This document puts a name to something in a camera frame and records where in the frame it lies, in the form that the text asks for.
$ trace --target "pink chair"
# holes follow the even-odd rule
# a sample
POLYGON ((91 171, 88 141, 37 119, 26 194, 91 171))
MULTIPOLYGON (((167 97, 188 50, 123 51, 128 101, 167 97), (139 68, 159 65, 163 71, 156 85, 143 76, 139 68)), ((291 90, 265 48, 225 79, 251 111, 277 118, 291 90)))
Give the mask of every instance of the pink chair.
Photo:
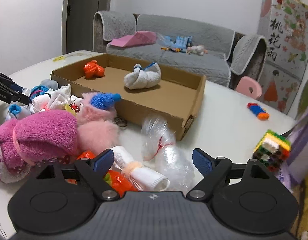
POLYGON ((250 77, 242 77, 235 90, 254 99, 260 98, 263 93, 260 84, 250 77))

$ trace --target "magenta fleece cloth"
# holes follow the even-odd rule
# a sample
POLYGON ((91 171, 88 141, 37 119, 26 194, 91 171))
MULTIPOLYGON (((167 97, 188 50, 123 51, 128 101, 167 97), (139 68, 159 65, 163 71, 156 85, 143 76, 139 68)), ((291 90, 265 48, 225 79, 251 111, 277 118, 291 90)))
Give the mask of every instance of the magenta fleece cloth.
POLYGON ((21 152, 34 163, 78 155, 75 116, 64 110, 44 111, 22 120, 11 119, 0 126, 1 151, 8 169, 24 164, 13 144, 14 128, 21 152))

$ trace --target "screw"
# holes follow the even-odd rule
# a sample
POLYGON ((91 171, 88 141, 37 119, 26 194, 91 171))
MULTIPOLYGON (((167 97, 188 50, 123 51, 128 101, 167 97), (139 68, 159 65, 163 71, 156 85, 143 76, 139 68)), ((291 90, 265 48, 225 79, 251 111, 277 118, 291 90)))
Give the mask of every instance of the screw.
POLYGON ((203 198, 205 196, 205 193, 202 190, 195 189, 195 190, 190 191, 190 196, 192 198, 199 199, 199 198, 203 198))
POLYGON ((102 197, 105 198, 106 200, 112 200, 116 198, 117 193, 114 190, 106 190, 102 192, 102 197))

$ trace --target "gray sofa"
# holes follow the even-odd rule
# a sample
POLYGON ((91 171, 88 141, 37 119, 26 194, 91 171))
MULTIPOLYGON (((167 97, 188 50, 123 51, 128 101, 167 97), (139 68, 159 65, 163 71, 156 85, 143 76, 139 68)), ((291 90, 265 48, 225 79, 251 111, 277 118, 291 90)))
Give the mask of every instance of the gray sofa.
POLYGON ((267 54, 267 42, 259 35, 189 19, 99 11, 94 16, 93 51, 133 57, 206 75, 207 80, 235 89, 243 76, 258 80, 267 54), (159 44, 119 48, 109 43, 135 31, 153 31, 171 37, 192 36, 193 45, 204 45, 204 56, 161 50, 159 44))

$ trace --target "white table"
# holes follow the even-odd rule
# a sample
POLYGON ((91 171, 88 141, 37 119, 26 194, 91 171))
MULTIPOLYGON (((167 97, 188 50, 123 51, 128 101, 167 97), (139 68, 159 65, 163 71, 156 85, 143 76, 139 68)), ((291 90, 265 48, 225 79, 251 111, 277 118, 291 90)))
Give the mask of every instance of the white table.
MULTIPOLYGON (((53 62, 53 59, 49 59, 18 71, 10 77, 18 85, 31 88, 38 85, 41 80, 49 78, 52 70, 97 54, 89 51, 69 53, 64 55, 66 57, 64 60, 53 62)), ((194 120, 184 139, 178 142, 186 157, 191 160, 193 149, 201 148, 213 157, 224 156, 233 163, 246 163, 267 129, 284 133, 295 122, 289 116, 262 103, 260 105, 267 109, 270 119, 260 121, 247 109, 249 102, 255 100, 207 81, 199 116, 194 120)), ((7 107, 8 104, 0 101, 0 124, 5 119, 7 107)), ((129 123, 126 130, 120 133, 120 144, 138 161, 142 160, 140 129, 139 126, 129 123)), ((195 182, 201 179, 202 176, 195 169, 195 182)), ((7 204, 22 183, 23 181, 5 185, 0 182, 0 233, 6 238, 15 232, 8 217, 7 204)))

